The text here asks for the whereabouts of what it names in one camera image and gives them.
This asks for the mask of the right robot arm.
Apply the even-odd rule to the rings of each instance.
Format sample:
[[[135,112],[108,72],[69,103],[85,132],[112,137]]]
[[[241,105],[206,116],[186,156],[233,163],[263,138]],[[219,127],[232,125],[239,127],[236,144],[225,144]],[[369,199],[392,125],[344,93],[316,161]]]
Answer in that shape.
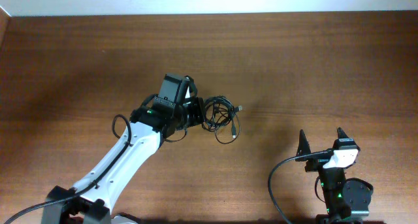
[[[315,188],[321,186],[327,213],[315,217],[316,223],[362,223],[369,216],[374,187],[358,179],[346,178],[361,151],[357,143],[337,128],[337,139],[331,148],[312,152],[303,130],[299,133],[297,161],[305,162],[306,172],[317,172]]]

